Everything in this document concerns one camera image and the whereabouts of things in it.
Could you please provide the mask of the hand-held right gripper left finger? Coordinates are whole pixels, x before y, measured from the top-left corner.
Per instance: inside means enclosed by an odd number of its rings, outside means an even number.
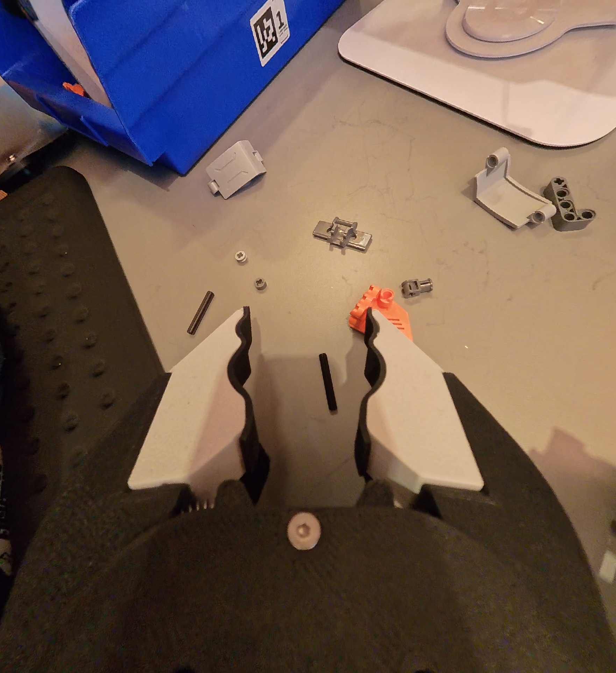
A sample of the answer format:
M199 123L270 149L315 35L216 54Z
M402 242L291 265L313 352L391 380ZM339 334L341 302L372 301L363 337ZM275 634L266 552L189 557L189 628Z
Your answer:
M253 402L251 311L236 310L170 370L127 485L139 491L186 484L197 504L213 505L219 485L241 481L257 503L269 475Z

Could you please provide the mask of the blue bin with square tag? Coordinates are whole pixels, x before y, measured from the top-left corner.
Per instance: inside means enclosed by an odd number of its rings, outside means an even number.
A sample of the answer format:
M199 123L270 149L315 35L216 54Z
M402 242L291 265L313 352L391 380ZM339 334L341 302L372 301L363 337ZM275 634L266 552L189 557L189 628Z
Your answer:
M144 164L187 173L341 1L61 1L109 105L0 1L0 74L32 108Z

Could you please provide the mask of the light grey flat brick panel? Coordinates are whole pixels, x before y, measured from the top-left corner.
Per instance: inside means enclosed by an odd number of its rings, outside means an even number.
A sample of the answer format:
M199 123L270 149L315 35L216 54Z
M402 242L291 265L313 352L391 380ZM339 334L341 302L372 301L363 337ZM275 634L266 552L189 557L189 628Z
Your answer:
M248 140L240 140L217 157L207 168L212 195L228 199L267 172L262 156Z

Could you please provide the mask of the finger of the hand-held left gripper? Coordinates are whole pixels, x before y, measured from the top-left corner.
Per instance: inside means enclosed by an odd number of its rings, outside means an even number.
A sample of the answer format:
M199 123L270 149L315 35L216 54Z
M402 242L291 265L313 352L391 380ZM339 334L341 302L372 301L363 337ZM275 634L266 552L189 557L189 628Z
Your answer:
M62 1L19 1L21 9L65 64L74 80L95 102L111 106L101 80Z

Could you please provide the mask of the grey track link piece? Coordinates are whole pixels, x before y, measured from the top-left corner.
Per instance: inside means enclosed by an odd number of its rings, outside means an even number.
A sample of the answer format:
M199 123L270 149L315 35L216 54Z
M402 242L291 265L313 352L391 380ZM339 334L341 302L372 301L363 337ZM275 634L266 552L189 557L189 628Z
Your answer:
M330 246L359 252L366 252L372 242L372 234L360 230L357 222L339 217L335 217L332 222L319 221L312 235Z

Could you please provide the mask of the grey brick beam with holes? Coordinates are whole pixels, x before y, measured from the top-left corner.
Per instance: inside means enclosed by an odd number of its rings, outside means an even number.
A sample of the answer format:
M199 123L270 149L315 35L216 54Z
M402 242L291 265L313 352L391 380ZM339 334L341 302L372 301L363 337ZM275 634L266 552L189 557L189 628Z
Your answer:
M561 176L549 181L543 196L556 207L556 214L551 217L551 223L556 231L580 231L596 218L594 210L576 206L569 186Z

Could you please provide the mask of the black axle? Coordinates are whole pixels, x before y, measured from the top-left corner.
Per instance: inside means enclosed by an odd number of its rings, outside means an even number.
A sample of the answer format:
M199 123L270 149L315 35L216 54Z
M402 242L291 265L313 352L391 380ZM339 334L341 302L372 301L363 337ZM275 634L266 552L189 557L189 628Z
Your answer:
M327 407L330 413L337 412L337 399L327 353L319 354L320 371L323 379Z

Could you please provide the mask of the light grey curved brick panel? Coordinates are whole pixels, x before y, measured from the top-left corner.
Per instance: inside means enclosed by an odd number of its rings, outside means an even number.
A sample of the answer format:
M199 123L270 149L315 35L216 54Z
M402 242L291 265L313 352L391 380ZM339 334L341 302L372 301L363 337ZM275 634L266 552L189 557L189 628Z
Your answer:
M550 220L557 212L556 206L511 178L510 161L505 147L487 157L485 168L474 178L473 200L513 230Z

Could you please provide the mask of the black pin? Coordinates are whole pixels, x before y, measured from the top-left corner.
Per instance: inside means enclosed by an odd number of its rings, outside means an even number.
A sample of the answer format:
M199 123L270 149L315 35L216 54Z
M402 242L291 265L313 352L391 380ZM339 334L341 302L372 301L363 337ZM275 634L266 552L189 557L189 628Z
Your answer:
M214 292L207 291L203 296L203 299L199 307L197 308L194 317L189 323L189 327L187 329L188 335L193 336L197 331L197 329L199 328L200 324L202 324L202 320L204 319L213 299L214 299Z

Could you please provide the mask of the white book stand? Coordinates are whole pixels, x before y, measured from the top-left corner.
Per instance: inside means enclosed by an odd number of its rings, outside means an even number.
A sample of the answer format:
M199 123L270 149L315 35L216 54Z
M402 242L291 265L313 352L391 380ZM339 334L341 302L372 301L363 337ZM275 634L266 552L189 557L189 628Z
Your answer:
M549 2L537 34L479 40L479 1L383 1L346 30L356 66L539 145L585 145L616 128L616 1Z

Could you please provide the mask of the orange brick panel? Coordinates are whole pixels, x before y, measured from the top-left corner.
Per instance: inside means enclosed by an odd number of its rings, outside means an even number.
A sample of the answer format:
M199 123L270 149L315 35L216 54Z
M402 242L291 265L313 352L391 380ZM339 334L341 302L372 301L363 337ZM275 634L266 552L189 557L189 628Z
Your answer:
M350 312L348 318L350 328L364 333L366 331L366 316L368 309L370 308L378 310L410 341L413 341L409 315L407 311L396 302L394 290L371 285Z

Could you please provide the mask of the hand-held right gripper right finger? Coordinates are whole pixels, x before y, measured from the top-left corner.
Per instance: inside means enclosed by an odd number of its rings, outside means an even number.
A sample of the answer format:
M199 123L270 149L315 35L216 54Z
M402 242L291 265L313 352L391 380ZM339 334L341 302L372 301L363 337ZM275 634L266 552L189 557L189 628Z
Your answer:
M376 309L366 314L364 375L355 461L365 479L391 487L409 507L426 485L480 492L484 480L445 373Z

